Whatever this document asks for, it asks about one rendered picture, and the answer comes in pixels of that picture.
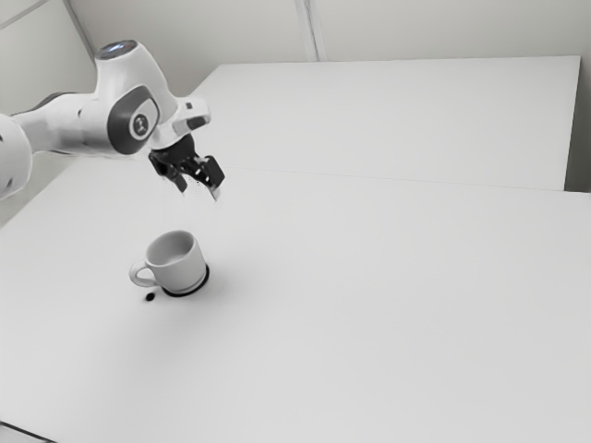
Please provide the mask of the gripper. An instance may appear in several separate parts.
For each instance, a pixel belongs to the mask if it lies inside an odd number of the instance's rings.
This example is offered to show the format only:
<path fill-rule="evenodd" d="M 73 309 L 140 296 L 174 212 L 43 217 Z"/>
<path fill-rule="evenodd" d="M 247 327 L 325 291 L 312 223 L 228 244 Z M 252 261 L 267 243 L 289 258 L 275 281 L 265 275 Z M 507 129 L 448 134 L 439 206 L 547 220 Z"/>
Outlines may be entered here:
<path fill-rule="evenodd" d="M 215 201 L 219 199 L 225 174 L 213 156 L 198 157 L 194 138 L 190 134 L 168 148 L 151 150 L 148 158 L 156 173 L 168 177 L 181 194 L 187 190 L 184 175 L 193 175 L 194 180 L 205 186 Z"/>

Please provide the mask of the white mug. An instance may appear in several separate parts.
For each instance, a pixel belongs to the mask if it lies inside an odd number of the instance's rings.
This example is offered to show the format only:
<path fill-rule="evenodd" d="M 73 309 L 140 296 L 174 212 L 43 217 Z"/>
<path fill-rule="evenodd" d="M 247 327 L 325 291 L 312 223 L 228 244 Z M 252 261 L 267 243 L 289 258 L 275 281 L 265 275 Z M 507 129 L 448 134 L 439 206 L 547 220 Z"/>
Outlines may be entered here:
<path fill-rule="evenodd" d="M 139 287 L 160 286 L 174 297 L 194 293 L 209 279 L 210 269 L 199 242 L 188 231 L 171 231 L 156 238 L 145 257 L 132 265 L 129 279 Z"/>

